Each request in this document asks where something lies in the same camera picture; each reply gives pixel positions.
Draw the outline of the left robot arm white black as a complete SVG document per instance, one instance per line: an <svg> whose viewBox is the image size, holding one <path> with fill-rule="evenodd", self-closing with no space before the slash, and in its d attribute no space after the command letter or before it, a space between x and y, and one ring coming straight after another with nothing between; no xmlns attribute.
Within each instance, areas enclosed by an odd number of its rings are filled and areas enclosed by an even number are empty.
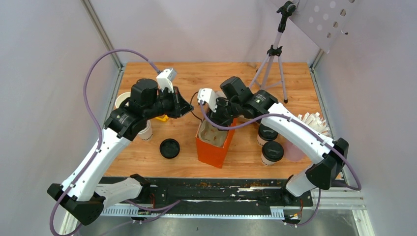
<svg viewBox="0 0 417 236"><path fill-rule="evenodd" d="M163 115L180 118L193 109L178 87L163 87L153 79L139 79L130 96L104 122L97 146L92 147L71 176L61 184L51 184L47 193L84 226L94 222L104 209L125 200L147 202L150 183L138 174L114 184L102 187L98 184L115 158L151 119Z"/></svg>

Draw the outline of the black coffee cup lid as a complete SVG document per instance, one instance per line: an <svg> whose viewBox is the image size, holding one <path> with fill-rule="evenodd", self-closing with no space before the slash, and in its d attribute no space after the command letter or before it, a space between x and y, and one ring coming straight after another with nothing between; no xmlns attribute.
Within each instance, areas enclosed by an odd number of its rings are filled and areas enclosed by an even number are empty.
<svg viewBox="0 0 417 236"><path fill-rule="evenodd" d="M269 160L278 162L284 157L284 148L276 141L269 141L262 146L262 154L267 156Z"/></svg>

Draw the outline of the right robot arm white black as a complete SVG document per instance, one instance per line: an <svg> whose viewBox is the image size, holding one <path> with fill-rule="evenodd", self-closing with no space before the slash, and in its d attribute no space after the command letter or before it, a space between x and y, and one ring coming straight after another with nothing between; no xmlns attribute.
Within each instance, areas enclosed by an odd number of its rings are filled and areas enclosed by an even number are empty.
<svg viewBox="0 0 417 236"><path fill-rule="evenodd" d="M312 162L305 171L288 178L281 199L294 205L300 196L314 188L328 190L346 166L349 144L339 138L333 140L314 130L289 112L276 97L265 90L252 93L243 81L233 76L224 81L220 88L225 94L218 96L212 89L202 88L198 103L209 107L205 119L221 130L233 130L233 119L244 116L248 124L259 122L276 131L296 147Z"/></svg>

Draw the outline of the orange paper bag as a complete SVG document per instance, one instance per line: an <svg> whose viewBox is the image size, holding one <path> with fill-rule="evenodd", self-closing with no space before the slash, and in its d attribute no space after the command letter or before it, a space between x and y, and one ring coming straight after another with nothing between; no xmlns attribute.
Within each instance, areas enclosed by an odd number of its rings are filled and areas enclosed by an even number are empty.
<svg viewBox="0 0 417 236"><path fill-rule="evenodd" d="M224 93L222 93L220 91L215 92L215 93L218 95L218 97L226 98ZM197 109L200 108L200 105L198 104L198 101L197 101L196 108ZM209 107L204 109L204 115L206 115L208 117L208 119L205 119L203 117L200 118L200 123L199 123L198 130L199 130L200 125L202 124L202 122L204 120L206 120L211 125L212 125L212 123L214 123L210 120L210 111L211 110L210 110ZM235 126L236 124L237 124L237 119L235 118L233 123L231 124L231 126ZM223 147L216 147L216 146L213 146L213 145L210 145L208 143L203 142L202 140L200 140L198 138L197 133L196 133L195 139L196 139L197 156L198 156L198 160L200 162L209 164L209 165L214 166L216 168L222 168L223 167L226 155L227 155L228 150L229 150L229 146L231 144L231 141L232 141L232 138L233 138L233 135L234 135L234 130L227 130L227 131L228 131L228 135L227 135L227 138L226 138L226 141L225 141Z"/></svg>

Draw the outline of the white paper coffee cup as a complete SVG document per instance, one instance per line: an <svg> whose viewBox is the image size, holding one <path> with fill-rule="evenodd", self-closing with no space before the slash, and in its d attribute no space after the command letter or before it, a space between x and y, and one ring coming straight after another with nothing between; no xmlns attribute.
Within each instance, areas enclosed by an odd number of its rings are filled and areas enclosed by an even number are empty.
<svg viewBox="0 0 417 236"><path fill-rule="evenodd" d="M261 162L266 166L271 166L277 163L276 160L269 160L268 157L265 156L264 154L261 154Z"/></svg>

